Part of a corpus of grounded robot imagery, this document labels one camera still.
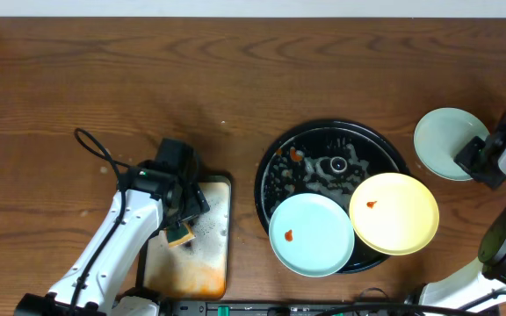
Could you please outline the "light blue plate bottom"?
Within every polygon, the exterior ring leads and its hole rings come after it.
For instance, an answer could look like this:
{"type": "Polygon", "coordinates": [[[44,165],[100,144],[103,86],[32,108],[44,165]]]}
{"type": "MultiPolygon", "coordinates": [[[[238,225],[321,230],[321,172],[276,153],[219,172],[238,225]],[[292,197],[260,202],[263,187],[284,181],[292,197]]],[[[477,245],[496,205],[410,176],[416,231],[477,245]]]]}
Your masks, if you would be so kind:
{"type": "Polygon", "coordinates": [[[337,273],[351,258],[355,233],[344,209],[328,197],[302,193],[287,198],[271,216],[275,256],[304,277],[337,273]]]}

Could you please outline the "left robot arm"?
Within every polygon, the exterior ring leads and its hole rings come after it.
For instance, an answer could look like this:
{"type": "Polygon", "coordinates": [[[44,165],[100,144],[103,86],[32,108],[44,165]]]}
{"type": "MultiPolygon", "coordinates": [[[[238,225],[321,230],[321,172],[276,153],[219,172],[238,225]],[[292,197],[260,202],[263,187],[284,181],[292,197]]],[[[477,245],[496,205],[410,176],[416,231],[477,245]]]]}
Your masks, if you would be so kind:
{"type": "Polygon", "coordinates": [[[76,263],[46,295],[25,294],[15,314],[159,314],[159,303],[145,291],[123,298],[117,294],[149,239],[164,233],[171,247],[193,239],[190,222],[210,209],[197,182],[198,171],[192,147],[162,140],[154,159],[121,175],[104,222],[76,263]]]}

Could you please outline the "light blue plate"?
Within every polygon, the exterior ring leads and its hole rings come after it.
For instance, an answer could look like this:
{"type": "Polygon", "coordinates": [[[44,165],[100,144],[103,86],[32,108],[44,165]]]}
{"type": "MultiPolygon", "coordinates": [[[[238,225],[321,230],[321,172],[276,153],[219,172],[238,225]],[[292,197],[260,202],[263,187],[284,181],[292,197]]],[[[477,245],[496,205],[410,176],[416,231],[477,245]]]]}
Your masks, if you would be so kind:
{"type": "Polygon", "coordinates": [[[433,174],[464,182],[472,179],[454,161],[457,153],[474,137],[485,140],[489,131],[473,114],[457,108],[439,108],[417,123],[413,141],[416,154],[433,174]]]}
{"type": "Polygon", "coordinates": [[[271,216],[275,256],[304,277],[337,273],[351,258],[355,233],[344,209],[328,197],[302,193],[287,198],[271,216]]]}

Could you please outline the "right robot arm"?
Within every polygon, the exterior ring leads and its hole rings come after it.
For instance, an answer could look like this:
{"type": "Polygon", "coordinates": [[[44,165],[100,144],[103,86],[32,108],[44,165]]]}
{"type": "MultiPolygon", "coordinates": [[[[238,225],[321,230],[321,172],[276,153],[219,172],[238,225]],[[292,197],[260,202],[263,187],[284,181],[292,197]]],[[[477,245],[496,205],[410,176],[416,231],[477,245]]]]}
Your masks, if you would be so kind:
{"type": "MultiPolygon", "coordinates": [[[[489,136],[457,146],[453,160],[491,189],[506,181],[506,111],[489,136]]],[[[506,207],[482,238],[476,259],[441,281],[425,284],[405,302],[415,306],[416,315],[498,314],[498,306],[506,303],[506,207]]]]}

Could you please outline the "orange green sponge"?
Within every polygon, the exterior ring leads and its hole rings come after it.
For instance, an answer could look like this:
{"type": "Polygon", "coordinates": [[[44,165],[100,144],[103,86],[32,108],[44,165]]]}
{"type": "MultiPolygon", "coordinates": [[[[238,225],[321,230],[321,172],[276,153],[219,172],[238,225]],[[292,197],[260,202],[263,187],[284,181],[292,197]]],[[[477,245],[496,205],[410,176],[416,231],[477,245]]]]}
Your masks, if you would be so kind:
{"type": "Polygon", "coordinates": [[[195,238],[191,226],[184,222],[179,226],[172,226],[165,230],[166,240],[169,248],[185,244],[195,238]]]}

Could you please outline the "light blue plate top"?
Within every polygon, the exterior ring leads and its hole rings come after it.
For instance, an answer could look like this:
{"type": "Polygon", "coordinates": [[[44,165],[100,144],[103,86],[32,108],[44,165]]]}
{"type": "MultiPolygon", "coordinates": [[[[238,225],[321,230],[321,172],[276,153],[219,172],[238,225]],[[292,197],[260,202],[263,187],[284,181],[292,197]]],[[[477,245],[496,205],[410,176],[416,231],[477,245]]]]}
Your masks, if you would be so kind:
{"type": "Polygon", "coordinates": [[[473,114],[457,108],[439,108],[417,123],[413,141],[416,154],[433,174],[464,182],[472,179],[454,161],[457,153],[474,137],[485,140],[489,131],[473,114]]]}

